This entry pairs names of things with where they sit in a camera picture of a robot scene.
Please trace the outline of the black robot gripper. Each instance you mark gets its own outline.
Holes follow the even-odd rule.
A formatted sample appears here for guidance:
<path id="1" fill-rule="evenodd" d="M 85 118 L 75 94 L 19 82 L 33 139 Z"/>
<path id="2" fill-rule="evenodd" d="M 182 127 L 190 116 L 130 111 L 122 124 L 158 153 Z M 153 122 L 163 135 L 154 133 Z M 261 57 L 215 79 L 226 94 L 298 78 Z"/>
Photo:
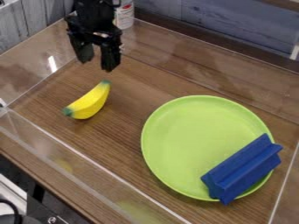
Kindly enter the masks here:
<path id="1" fill-rule="evenodd" d="M 115 11 L 122 0 L 74 0 L 75 12 L 65 20 L 67 33 L 78 60 L 87 63 L 95 53 L 93 44 L 101 46 L 102 69 L 109 73 L 122 61 L 122 34 L 114 24 Z"/>

